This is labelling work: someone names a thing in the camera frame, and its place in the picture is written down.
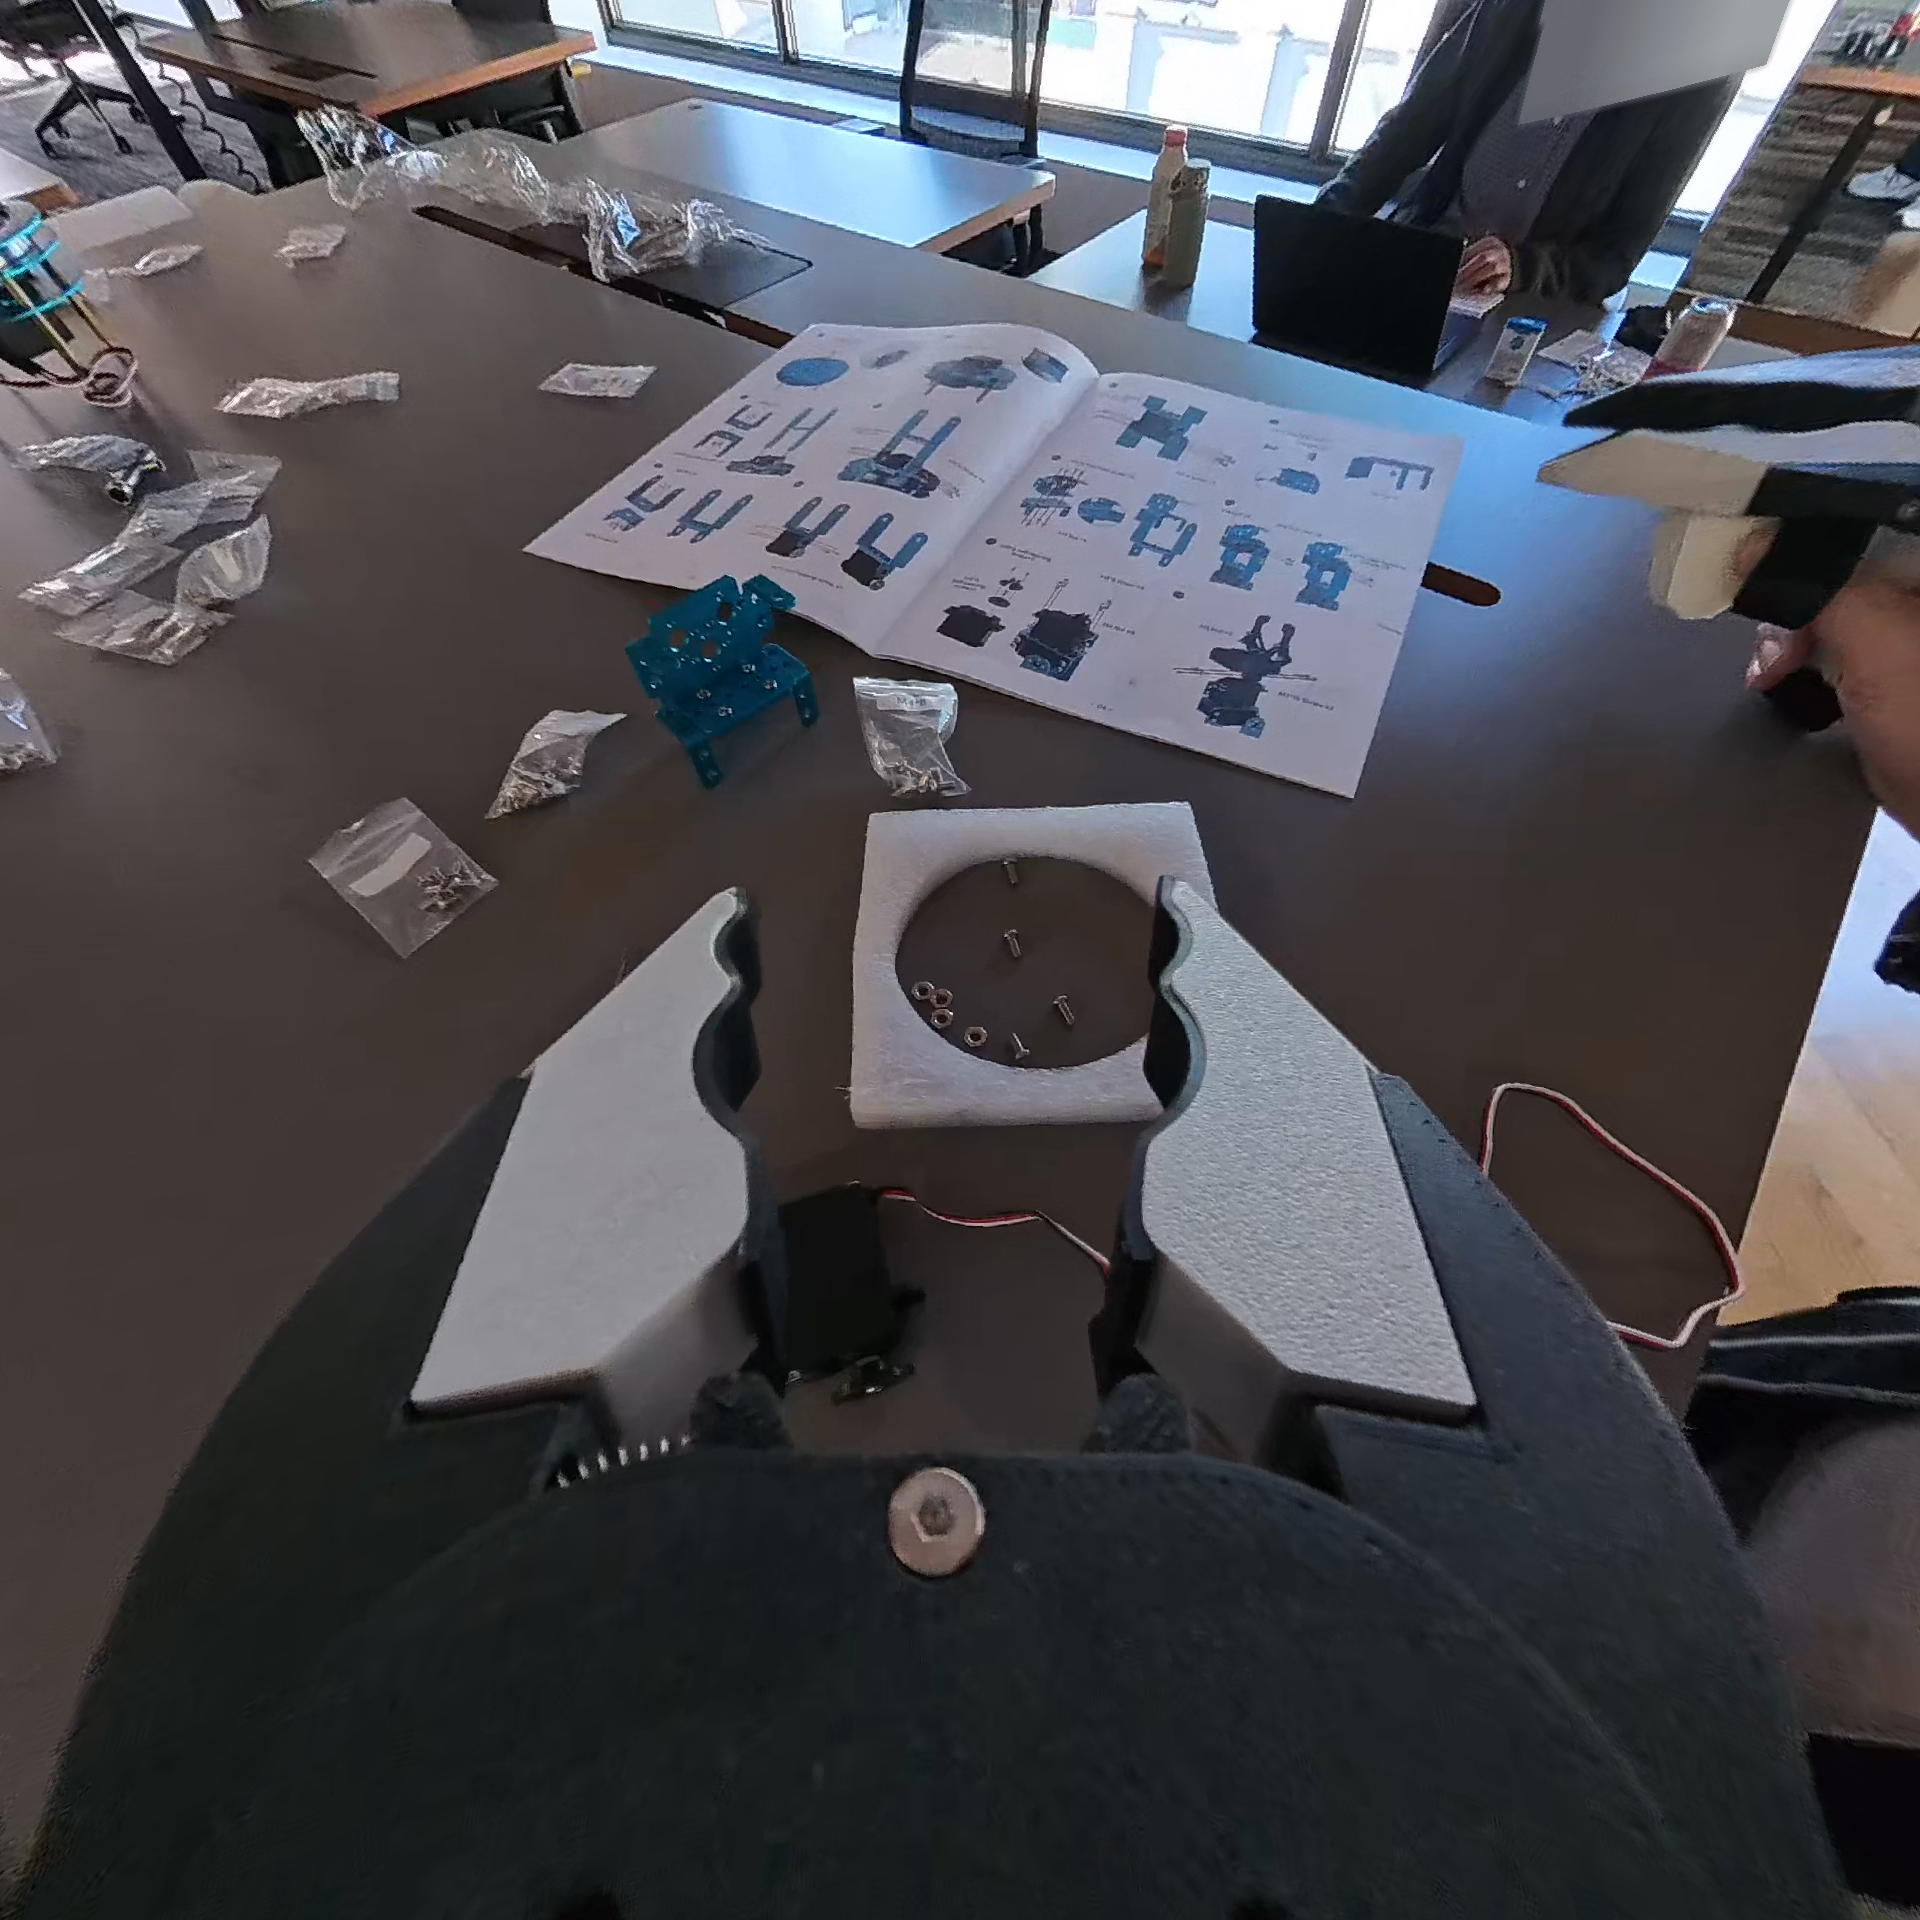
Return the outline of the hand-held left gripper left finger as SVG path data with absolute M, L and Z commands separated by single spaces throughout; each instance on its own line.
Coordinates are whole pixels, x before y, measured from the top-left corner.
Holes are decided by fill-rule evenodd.
M 726 887 L 525 1074 L 411 1403 L 588 1399 L 686 1419 L 711 1377 L 784 1384 L 784 1241 L 746 1105 L 751 903 Z

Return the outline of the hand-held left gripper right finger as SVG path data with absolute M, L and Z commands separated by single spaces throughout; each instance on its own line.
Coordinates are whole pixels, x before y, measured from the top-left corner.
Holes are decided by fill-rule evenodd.
M 1094 1382 L 1160 1377 L 1232 1455 L 1301 1408 L 1478 1402 L 1365 1054 L 1194 885 L 1159 880 L 1135 1142 Z

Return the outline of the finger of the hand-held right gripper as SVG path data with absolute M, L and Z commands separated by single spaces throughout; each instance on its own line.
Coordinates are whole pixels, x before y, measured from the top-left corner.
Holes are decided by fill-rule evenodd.
M 1629 390 L 1568 410 L 1570 427 L 1666 435 L 1716 427 L 1808 435 L 1916 421 L 1916 347 L 1819 352 L 1698 374 L 1648 374 Z
M 1694 435 L 1629 430 L 1539 470 L 1541 486 L 1716 519 L 1917 519 L 1916 424 L 1811 433 L 1726 425 Z

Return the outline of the black servo with striped cable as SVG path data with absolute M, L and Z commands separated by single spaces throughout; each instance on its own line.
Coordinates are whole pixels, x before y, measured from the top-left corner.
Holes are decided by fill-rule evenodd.
M 1496 1178 L 1499 1119 L 1517 1099 L 1542 1103 L 1598 1150 L 1658 1189 L 1666 1206 L 1692 1216 L 1718 1266 L 1715 1293 L 1696 1302 L 1671 1328 L 1610 1321 L 1610 1330 L 1629 1350 L 1684 1354 L 1704 1326 L 1718 1323 L 1748 1293 L 1738 1241 L 1720 1215 L 1663 1167 L 1602 1125 L 1573 1096 L 1515 1080 L 1495 1083 L 1482 1109 L 1474 1165 L 1484 1181 L 1492 1183 Z M 835 1185 L 784 1203 L 778 1211 L 778 1227 L 788 1256 L 787 1378 L 803 1384 L 842 1377 L 835 1389 L 839 1403 L 886 1393 L 896 1382 L 912 1375 L 912 1365 L 896 1361 L 896 1352 L 906 1335 L 906 1318 L 923 1306 L 926 1293 L 898 1282 L 890 1266 L 880 1225 L 884 1208 L 915 1209 L 920 1219 L 950 1232 L 1046 1232 L 1103 1281 L 1114 1275 L 1117 1263 L 1116 1256 L 1092 1246 L 1087 1238 L 1037 1208 L 956 1215 L 933 1208 L 902 1185 L 866 1183 Z

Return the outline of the blue metal bracket assembly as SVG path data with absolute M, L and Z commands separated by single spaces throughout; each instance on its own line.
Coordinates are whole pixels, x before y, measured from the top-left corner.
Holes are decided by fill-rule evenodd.
M 807 665 L 774 641 L 774 625 L 795 609 L 798 598 L 760 574 L 717 578 L 651 616 L 627 642 L 628 671 L 704 789 L 724 777 L 712 743 L 757 717 L 790 705 L 805 730 L 818 725 Z

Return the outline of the clear bag of short screws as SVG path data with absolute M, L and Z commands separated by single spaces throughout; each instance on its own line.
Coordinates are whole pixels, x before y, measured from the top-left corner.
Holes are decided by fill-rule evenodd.
M 949 757 L 958 689 L 949 681 L 854 678 L 854 717 L 870 768 L 898 800 L 959 800 L 971 786 Z

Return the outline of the clear plastic wrap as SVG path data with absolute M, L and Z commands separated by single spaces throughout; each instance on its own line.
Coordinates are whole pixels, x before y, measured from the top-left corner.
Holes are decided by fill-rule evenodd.
M 549 177 L 528 147 L 501 131 L 483 128 L 429 150 L 332 103 L 300 111 L 295 127 L 318 159 L 336 206 L 418 203 L 421 195 L 440 193 L 515 213 L 532 226 L 575 229 L 588 273 L 604 285 L 699 267 L 724 248 L 773 250 L 707 199 L 640 195 L 589 177 Z

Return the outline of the person's right hand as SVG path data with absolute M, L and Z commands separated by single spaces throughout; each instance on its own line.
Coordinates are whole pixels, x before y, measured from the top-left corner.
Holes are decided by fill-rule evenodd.
M 1883 571 L 1847 584 L 1803 632 L 1760 626 L 1746 689 L 1772 694 L 1819 665 L 1866 786 L 1917 837 L 1917 591 Z

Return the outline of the white foam square with hole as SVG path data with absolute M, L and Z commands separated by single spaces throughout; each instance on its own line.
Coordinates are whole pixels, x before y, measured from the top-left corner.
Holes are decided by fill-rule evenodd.
M 950 879 L 1005 858 L 1075 862 L 1148 906 L 1164 879 L 1213 899 L 1205 843 L 1184 800 L 872 815 L 851 952 L 854 1128 L 1082 1125 L 1160 1113 L 1144 1080 L 1142 1041 L 1082 1065 L 1027 1067 L 952 1047 L 910 1008 L 896 971 L 907 923 Z

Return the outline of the black laptop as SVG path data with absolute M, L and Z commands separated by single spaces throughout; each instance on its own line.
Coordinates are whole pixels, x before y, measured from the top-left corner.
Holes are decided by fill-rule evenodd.
M 1263 197 L 1254 343 L 1421 390 L 1482 327 L 1482 315 L 1451 304 L 1460 254 L 1440 232 Z

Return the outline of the open instruction booklet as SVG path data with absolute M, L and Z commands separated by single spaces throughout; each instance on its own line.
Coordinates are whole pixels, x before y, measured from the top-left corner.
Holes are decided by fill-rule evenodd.
M 1463 451 L 1037 327 L 816 325 L 525 551 L 760 577 L 863 657 L 1349 800 Z

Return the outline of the white bottle with red cap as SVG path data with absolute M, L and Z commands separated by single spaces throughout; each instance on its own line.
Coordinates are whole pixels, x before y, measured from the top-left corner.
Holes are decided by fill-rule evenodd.
M 1184 127 L 1164 131 L 1148 183 L 1142 219 L 1142 275 L 1171 290 L 1194 287 L 1205 248 L 1212 201 L 1212 163 L 1191 154 Z

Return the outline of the person's striped black shirt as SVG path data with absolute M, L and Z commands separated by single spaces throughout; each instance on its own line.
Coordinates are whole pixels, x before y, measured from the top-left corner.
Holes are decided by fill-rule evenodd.
M 1686 1414 L 1755 1577 L 1840 1873 L 1917 1910 L 1917 1285 L 1716 1333 Z

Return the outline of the black mesh-back chair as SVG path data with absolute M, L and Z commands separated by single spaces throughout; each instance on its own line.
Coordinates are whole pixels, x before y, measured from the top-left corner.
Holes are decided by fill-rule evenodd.
M 979 161 L 1040 161 L 1051 13 L 1051 3 L 910 3 L 900 139 Z

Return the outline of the scattered small clear parts bags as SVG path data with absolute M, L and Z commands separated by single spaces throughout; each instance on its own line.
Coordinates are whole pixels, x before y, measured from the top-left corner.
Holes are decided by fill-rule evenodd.
M 479 818 L 536 718 L 628 702 L 632 600 L 523 547 L 664 425 L 664 312 L 404 208 L 224 197 L 183 241 L 111 280 L 130 408 L 5 395 L 5 671 L 59 753 L 6 718 L 5 786 Z

